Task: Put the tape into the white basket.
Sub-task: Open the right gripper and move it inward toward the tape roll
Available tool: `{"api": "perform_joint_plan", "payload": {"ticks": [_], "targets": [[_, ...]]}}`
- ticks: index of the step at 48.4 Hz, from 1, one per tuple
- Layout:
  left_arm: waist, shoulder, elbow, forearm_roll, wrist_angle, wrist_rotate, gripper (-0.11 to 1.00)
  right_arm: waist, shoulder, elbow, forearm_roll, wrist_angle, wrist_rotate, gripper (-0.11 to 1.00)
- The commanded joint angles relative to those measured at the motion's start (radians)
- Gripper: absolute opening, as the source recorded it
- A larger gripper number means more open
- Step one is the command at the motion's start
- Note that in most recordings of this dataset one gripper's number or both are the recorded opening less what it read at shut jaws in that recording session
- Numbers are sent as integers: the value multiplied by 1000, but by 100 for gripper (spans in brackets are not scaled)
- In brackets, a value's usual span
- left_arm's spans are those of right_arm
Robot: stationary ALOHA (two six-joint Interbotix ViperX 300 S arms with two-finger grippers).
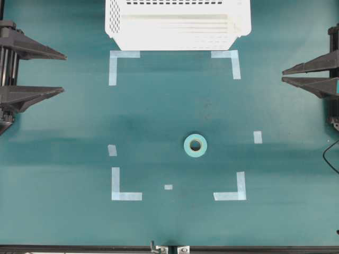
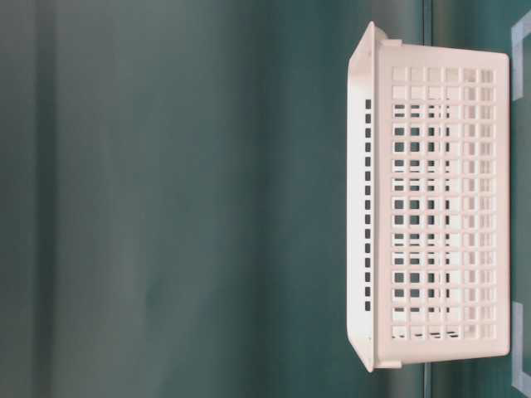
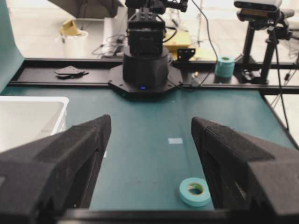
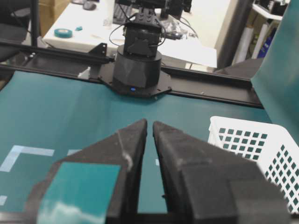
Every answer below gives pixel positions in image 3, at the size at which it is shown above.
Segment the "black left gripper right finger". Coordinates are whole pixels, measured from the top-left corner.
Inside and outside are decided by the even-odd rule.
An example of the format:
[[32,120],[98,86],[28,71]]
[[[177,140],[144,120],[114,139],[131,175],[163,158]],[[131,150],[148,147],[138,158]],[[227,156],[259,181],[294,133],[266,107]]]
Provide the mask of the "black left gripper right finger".
[[191,133],[216,209],[298,218],[298,150],[200,117]]

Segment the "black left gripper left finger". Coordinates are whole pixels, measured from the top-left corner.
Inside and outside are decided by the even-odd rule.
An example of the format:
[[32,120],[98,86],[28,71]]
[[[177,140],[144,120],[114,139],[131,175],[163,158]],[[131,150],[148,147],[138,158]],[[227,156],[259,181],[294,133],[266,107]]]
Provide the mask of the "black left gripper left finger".
[[88,208],[111,134],[107,114],[0,155],[0,221],[48,224]]

